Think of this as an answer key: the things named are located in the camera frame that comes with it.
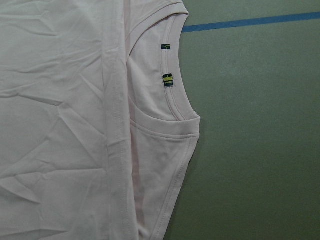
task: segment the light pink shirt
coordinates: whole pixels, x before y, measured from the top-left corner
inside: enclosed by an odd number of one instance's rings
[[[200,136],[187,17],[181,0],[0,1],[1,240],[164,238]]]

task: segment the label tag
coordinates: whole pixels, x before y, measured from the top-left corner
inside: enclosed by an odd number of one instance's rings
[[[170,49],[171,48],[171,44],[162,44],[161,45],[161,49]]]
[[[170,87],[174,85],[174,77],[171,73],[163,75],[163,82],[165,87]]]

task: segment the stitching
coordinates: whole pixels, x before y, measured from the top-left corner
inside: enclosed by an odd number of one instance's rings
[[[189,139],[189,138],[196,138],[196,137],[200,136],[199,133],[191,133],[191,134],[184,134],[184,135],[182,135],[182,134],[172,135],[172,134],[155,132],[155,131],[151,131],[151,130],[139,125],[138,123],[136,123],[132,119],[130,121],[131,121],[131,125],[133,127],[135,127],[136,129],[140,130],[141,132],[144,132],[144,133],[151,135],[151,136],[164,138],[164,139]]]
[[[173,26],[173,24],[174,24],[174,22],[175,22],[176,17],[177,17],[176,15],[172,15],[172,20],[171,20],[170,23],[169,23],[170,25],[169,25],[168,28],[167,28],[167,34],[166,34],[166,36],[165,36],[166,42],[169,40],[169,36],[170,36],[171,30],[172,30],[172,26]],[[166,66],[167,71],[169,71],[169,67],[168,67],[168,53],[167,53],[167,51],[165,52],[165,66]],[[171,113],[174,115],[175,119],[176,119],[177,121],[179,121],[180,119],[179,119],[179,117],[177,116],[177,114],[175,113],[174,108],[173,108],[173,106],[171,105],[171,103],[170,103],[170,101],[169,101],[169,98],[168,98],[168,95],[170,95],[171,98],[173,99],[173,103],[175,103],[175,99],[174,99],[172,87],[170,87],[169,89],[165,89],[165,95],[166,95],[166,97],[167,97],[167,103],[168,103],[168,105],[169,105],[169,108],[170,108],[170,110],[171,110]],[[179,111],[179,109],[177,108],[177,105],[176,105],[176,104],[174,104],[174,107],[177,109],[178,113],[180,113],[180,115],[182,115],[181,112]]]
[[[117,96],[119,96],[119,87],[114,87],[114,92],[115,92],[115,95],[114,95],[114,97],[115,98],[117,98]],[[116,106],[116,102],[113,102],[113,111],[115,112],[115,114],[114,114],[114,118],[116,119],[116,123],[117,123],[117,125],[118,125],[118,127],[117,127],[117,129],[123,129],[123,128],[121,128],[121,113],[120,113],[120,110],[121,110],[122,108],[121,107],[118,107],[117,108],[117,106]],[[119,136],[120,136],[120,131],[116,131],[116,139],[119,139]],[[121,182],[123,183],[123,182],[125,182],[125,183],[127,183],[127,181],[124,181],[125,179],[124,179],[124,173],[125,173],[125,170],[124,170],[124,168],[123,168],[123,163],[124,163],[124,153],[125,153],[125,148],[123,147],[123,144],[121,143],[120,144],[120,146],[119,146],[119,150],[120,150],[120,171],[121,171]],[[122,196],[123,196],[123,199],[121,199],[121,200],[123,200],[123,202],[124,202],[124,200],[126,200],[127,199],[127,195],[126,195],[126,191],[127,191],[127,188],[126,187],[123,187],[122,186]],[[128,209],[128,203],[127,202],[125,202],[125,207],[124,207],[124,209],[123,208],[121,208],[121,210],[120,210],[120,213],[121,213],[121,216],[126,216],[126,217],[122,217],[122,219],[121,219],[121,221],[122,221],[122,224],[123,225],[125,225],[125,223],[126,223],[126,226],[127,226],[127,228],[126,228],[126,233],[128,234],[128,236],[130,237],[130,239],[132,239],[132,234],[131,234],[131,232],[129,231],[129,229],[130,229],[130,224],[129,224],[129,209]]]
[[[167,42],[168,41],[168,38],[169,38],[169,34],[170,34],[170,31],[171,31],[171,27],[172,27],[172,24],[173,24],[173,21],[168,18],[168,26],[166,27],[165,29],[165,36],[163,37],[162,39],[162,42]],[[165,74],[165,72],[167,73],[168,72],[168,53],[167,51],[162,51],[161,52],[161,59],[160,59],[160,65],[161,65],[161,75],[163,76]],[[165,95],[165,99],[166,99],[166,102],[167,102],[167,105],[170,109],[170,112],[172,113],[172,115],[174,116],[174,118],[179,121],[179,118],[177,117],[175,111],[173,110],[171,104],[170,104],[170,101],[169,101],[169,96],[168,96],[168,91],[169,89],[166,89],[166,87],[164,87],[163,89],[164,91],[164,95]]]
[[[167,193],[167,196],[166,196],[166,201],[164,202],[165,208],[164,208],[164,211],[162,212],[162,217],[160,219],[159,226],[157,227],[157,232],[155,234],[155,239],[157,239],[159,237],[160,230],[161,230],[161,228],[163,226],[163,223],[165,221],[165,214],[168,213],[168,207],[169,207],[169,205],[171,203],[171,199],[173,197],[174,189],[175,189],[175,187],[177,185],[178,179],[180,178],[180,175],[182,174],[184,163],[186,161],[187,153],[189,152],[190,146],[191,146],[191,141],[189,140],[188,147],[186,148],[184,157],[180,160],[180,163],[177,166],[178,173],[175,176],[173,176],[172,180],[174,180],[174,182],[169,187],[169,190],[168,190],[168,193]]]
[[[171,30],[172,30],[172,26],[174,25],[174,22],[177,20],[177,16],[174,17],[173,19],[173,22],[172,22],[172,25],[170,26],[170,33],[171,33]],[[174,106],[175,106],[175,109],[178,111],[178,113],[182,116],[182,118],[184,120],[186,120],[186,117],[183,115],[183,113],[180,111],[178,105],[177,105],[177,102],[176,102],[176,98],[175,98],[175,95],[174,95],[174,89],[170,88],[169,89],[169,93],[172,97],[172,100],[173,100],[173,103],[174,103]]]

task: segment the blue tape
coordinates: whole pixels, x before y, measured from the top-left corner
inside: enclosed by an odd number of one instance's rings
[[[271,17],[261,17],[237,21],[226,21],[226,22],[217,22],[217,23],[208,23],[201,25],[192,25],[184,26],[182,29],[183,33],[198,32],[198,31],[207,31],[214,29],[228,29],[244,26],[253,26],[253,25],[263,25],[263,24],[276,24],[276,23],[285,23],[285,22],[295,22],[295,21],[304,21],[304,20],[314,20],[320,19],[320,12],[311,12],[311,13],[302,13],[302,14],[293,14],[293,15],[284,15],[284,16],[271,16]]]

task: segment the green surface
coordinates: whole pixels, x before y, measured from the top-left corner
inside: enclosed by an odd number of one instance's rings
[[[320,4],[184,2],[186,25]],[[200,139],[165,240],[319,240],[320,19],[183,33],[179,54]]]

